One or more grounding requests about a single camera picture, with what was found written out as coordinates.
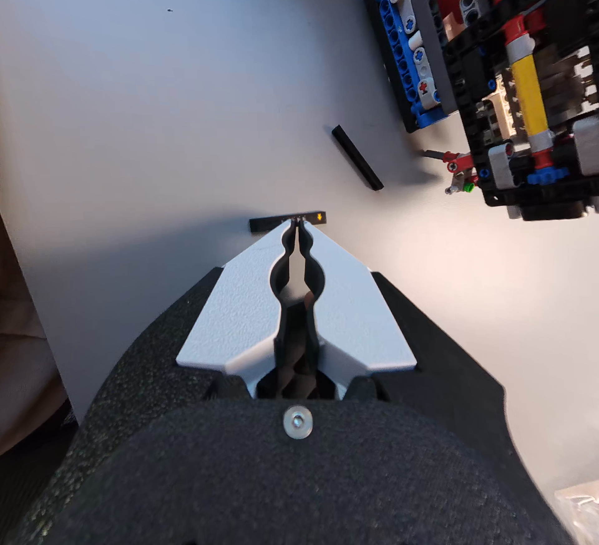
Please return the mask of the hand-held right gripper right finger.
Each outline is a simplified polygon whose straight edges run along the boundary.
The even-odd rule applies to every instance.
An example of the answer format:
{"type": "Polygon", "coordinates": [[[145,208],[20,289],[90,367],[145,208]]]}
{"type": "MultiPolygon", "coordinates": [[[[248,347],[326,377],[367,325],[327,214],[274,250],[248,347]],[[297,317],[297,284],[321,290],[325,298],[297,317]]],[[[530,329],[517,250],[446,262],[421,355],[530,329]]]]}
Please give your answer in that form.
{"type": "Polygon", "coordinates": [[[306,220],[298,234],[305,284],[314,296],[309,336],[335,398],[343,399],[356,377],[414,370],[416,357],[371,270],[306,220]]]}

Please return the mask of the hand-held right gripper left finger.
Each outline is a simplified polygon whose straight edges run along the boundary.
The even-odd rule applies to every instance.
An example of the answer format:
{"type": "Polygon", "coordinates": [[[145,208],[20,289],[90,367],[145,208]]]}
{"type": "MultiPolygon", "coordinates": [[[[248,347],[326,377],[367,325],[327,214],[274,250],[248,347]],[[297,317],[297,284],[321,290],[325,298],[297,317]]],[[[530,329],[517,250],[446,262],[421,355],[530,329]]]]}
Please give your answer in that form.
{"type": "Polygon", "coordinates": [[[223,267],[176,357],[179,367],[240,377],[256,398],[258,383],[276,366],[275,341],[284,331],[280,290],[289,281],[296,221],[286,220],[223,267]]]}

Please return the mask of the black long lego tile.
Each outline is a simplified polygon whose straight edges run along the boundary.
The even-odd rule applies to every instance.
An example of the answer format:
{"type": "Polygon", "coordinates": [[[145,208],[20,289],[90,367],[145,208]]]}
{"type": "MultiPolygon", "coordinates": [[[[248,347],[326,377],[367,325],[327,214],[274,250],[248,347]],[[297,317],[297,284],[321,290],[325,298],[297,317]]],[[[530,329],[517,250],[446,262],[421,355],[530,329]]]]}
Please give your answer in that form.
{"type": "Polygon", "coordinates": [[[366,159],[364,159],[353,141],[348,137],[345,130],[343,130],[340,125],[336,125],[332,129],[331,134],[337,142],[337,145],[340,146],[341,150],[357,171],[358,175],[360,175],[369,188],[373,191],[383,190],[384,185],[382,181],[378,178],[377,174],[375,174],[366,159]]]}

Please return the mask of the red blue lego car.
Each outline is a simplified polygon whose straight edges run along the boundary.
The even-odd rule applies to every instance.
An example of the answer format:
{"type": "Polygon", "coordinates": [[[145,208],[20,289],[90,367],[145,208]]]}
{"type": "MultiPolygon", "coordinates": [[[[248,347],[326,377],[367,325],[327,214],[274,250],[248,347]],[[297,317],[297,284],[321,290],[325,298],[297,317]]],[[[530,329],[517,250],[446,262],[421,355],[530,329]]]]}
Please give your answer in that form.
{"type": "Polygon", "coordinates": [[[447,195],[524,221],[598,213],[598,0],[363,0],[408,133],[456,113],[465,152],[426,150],[447,195]]]}

